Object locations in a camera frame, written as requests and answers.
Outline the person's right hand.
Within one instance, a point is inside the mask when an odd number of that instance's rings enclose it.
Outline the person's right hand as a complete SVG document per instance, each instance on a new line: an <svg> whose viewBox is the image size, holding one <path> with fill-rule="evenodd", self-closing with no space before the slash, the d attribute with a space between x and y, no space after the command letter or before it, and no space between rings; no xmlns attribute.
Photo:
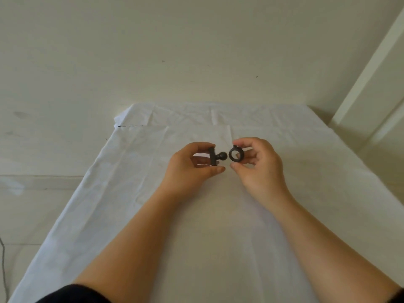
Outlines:
<svg viewBox="0 0 404 303"><path fill-rule="evenodd" d="M282 160L267 140L244 137L233 140L233 144L249 148L240 163L255 171L240 180L256 201L273 214L296 204L286 185Z"/></svg>

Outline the white cloth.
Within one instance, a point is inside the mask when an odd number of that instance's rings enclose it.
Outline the white cloth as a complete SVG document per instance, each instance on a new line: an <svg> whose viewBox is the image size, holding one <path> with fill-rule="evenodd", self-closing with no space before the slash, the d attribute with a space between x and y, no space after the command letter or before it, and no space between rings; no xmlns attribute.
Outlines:
<svg viewBox="0 0 404 303"><path fill-rule="evenodd" d="M404 286L404 206L309 107L139 102L114 127L10 303L72 282L155 191L177 150L207 141L228 151L240 137L268 140L296 200ZM152 302L317 303L279 224L229 163L179 210Z"/></svg>

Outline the white door frame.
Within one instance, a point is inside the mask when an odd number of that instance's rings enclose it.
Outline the white door frame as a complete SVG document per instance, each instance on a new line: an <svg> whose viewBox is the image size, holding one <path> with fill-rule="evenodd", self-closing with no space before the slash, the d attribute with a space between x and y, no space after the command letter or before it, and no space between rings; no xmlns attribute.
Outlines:
<svg viewBox="0 0 404 303"><path fill-rule="evenodd" d="M404 7L329 127L404 204Z"/></svg>

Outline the person's right forearm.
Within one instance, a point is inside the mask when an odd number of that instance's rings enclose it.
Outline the person's right forearm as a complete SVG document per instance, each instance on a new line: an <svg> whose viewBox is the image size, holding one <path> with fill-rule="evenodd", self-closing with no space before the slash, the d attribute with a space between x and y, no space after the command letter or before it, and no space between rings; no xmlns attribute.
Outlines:
<svg viewBox="0 0 404 303"><path fill-rule="evenodd" d="M390 303L403 288L357 253L291 195L268 206L321 303Z"/></svg>

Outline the person's left hand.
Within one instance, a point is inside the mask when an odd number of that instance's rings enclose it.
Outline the person's left hand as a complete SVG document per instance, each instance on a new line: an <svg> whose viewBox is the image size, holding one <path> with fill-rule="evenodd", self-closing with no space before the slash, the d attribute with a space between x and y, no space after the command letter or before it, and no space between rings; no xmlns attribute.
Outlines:
<svg viewBox="0 0 404 303"><path fill-rule="evenodd" d="M181 148L171 157L164 178L156 193L182 202L194 196L206 181L202 181L193 165L193 156L208 153L209 142L192 142Z"/></svg>

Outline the black knurled ring nut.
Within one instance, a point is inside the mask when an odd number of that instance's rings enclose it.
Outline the black knurled ring nut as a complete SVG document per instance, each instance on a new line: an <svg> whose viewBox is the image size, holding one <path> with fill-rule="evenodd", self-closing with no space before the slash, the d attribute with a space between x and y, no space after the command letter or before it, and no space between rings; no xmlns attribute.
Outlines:
<svg viewBox="0 0 404 303"><path fill-rule="evenodd" d="M231 161L240 163L245 157L245 152L243 148L237 145L233 145L233 147L230 149L228 153L228 157L230 158Z"/></svg>

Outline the black left sleeve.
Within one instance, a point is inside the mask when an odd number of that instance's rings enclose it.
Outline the black left sleeve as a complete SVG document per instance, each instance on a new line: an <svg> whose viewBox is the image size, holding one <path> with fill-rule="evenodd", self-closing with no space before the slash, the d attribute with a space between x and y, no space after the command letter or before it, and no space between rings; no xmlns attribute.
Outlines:
<svg viewBox="0 0 404 303"><path fill-rule="evenodd" d="M69 284L56 290L35 303L112 303L104 295L89 287Z"/></svg>

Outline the person's left forearm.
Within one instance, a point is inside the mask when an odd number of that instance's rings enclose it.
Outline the person's left forearm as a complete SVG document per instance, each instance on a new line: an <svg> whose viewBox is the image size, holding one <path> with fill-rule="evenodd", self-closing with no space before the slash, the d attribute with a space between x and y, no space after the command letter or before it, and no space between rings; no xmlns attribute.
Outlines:
<svg viewBox="0 0 404 303"><path fill-rule="evenodd" d="M111 303L147 303L175 213L186 199L179 191L158 188L73 283Z"/></svg>

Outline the black ball mount piece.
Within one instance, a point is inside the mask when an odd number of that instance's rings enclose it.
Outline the black ball mount piece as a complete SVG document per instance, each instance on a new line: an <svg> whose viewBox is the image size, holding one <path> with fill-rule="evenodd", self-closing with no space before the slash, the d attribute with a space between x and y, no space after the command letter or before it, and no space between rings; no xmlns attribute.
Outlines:
<svg viewBox="0 0 404 303"><path fill-rule="evenodd" d="M208 148L208 154L209 154L209 159L210 159L210 165L211 166L217 166L218 161L224 161L228 158L228 154L226 152L220 152L216 153L215 152L215 147L209 147Z"/></svg>

